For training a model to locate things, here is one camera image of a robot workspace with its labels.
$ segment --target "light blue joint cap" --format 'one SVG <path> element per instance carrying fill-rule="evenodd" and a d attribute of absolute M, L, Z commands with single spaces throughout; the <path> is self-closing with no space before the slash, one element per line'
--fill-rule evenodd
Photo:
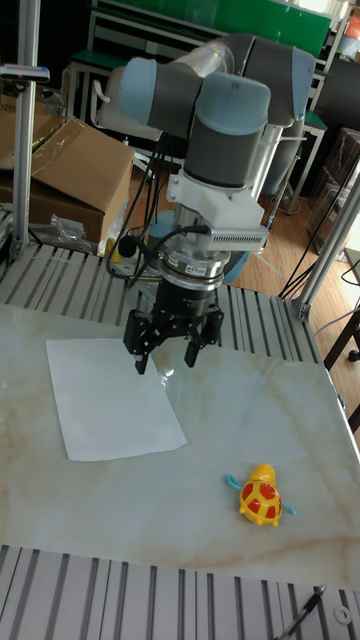
<path fill-rule="evenodd" d="M 295 120 L 301 120 L 305 115 L 314 69 L 315 58 L 310 53 L 293 47 L 292 90 Z"/>
<path fill-rule="evenodd" d="M 246 136 L 267 123 L 270 89 L 260 82 L 225 73 L 205 78 L 195 112 L 209 129 Z"/>
<path fill-rule="evenodd" d="M 156 60 L 133 58 L 126 65 L 119 88 L 121 113 L 147 125 L 154 100 Z"/>

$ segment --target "metal pole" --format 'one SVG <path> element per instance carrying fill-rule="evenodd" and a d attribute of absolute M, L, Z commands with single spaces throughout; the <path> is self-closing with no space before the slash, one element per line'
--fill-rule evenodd
<path fill-rule="evenodd" d="M 351 226 L 360 212 L 360 175 L 350 192 L 340 214 L 339 220 L 324 244 L 315 267 L 301 295 L 294 302 L 295 311 L 300 320 L 306 320 L 310 306 L 320 289 L 327 272 L 335 260 L 336 254 L 344 244 Z"/>
<path fill-rule="evenodd" d="M 37 65 L 41 0 L 20 0 L 18 63 Z M 35 82 L 30 82 L 16 104 L 14 221 L 10 256 L 18 260 L 28 243 L 31 150 L 34 127 Z"/>

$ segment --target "white paper sheet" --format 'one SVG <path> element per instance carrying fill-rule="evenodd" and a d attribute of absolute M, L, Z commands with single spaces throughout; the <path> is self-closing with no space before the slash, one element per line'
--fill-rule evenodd
<path fill-rule="evenodd" d="M 70 460 L 128 458 L 186 444 L 152 358 L 140 376 L 122 340 L 47 340 L 46 349 Z"/>

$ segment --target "marble table surface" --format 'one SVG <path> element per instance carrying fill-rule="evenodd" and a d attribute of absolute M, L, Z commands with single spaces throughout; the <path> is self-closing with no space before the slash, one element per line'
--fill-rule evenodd
<path fill-rule="evenodd" d="M 116 337 L 0 305 L 0 542 L 358 590 L 359 457 L 324 368 L 212 347 L 189 370 L 183 340 L 169 341 L 154 360 L 188 444 L 71 462 L 45 340 Z M 277 529 L 240 516 L 224 482 L 245 482 L 260 462 L 299 513 Z"/>

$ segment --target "green wall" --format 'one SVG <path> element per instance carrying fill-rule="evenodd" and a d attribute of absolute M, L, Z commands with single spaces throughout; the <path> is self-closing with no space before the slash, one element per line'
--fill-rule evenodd
<path fill-rule="evenodd" d="M 329 18 L 271 0 L 127 0 L 126 4 L 228 33 L 252 33 L 315 57 L 330 25 Z"/>

